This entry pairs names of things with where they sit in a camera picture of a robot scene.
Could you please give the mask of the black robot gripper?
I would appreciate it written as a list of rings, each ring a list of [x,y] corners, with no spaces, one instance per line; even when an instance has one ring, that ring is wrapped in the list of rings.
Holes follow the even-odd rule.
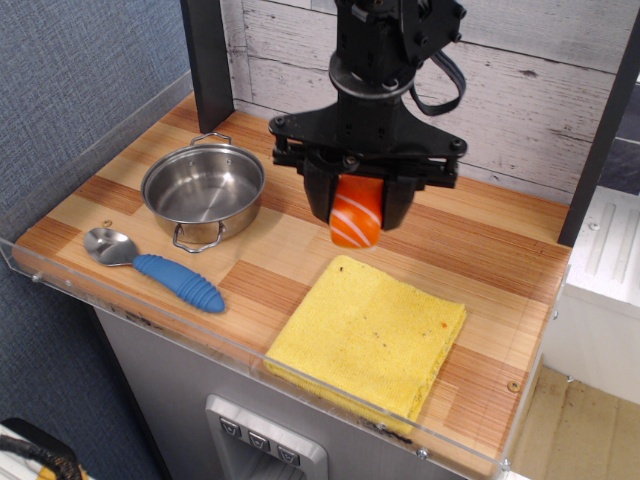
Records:
[[[274,163],[303,176],[307,200],[317,219],[329,223],[343,174],[384,182],[384,231],[402,224],[416,191],[455,185],[467,142],[413,115],[405,106],[404,94],[430,117],[448,113],[460,102],[455,98],[425,104],[411,81],[381,96],[339,90],[337,101],[328,107],[277,116],[269,122],[275,137]]]

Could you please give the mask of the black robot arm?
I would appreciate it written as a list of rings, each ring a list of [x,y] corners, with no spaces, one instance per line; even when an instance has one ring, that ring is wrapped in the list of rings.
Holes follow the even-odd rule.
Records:
[[[323,222],[340,176],[382,182],[382,229],[400,226],[417,191],[454,187],[466,142],[416,118],[404,105],[415,76],[432,61],[466,89],[444,48],[461,38],[466,11],[456,1],[339,1],[329,78],[336,103],[273,118],[274,162],[304,178],[313,215]]]

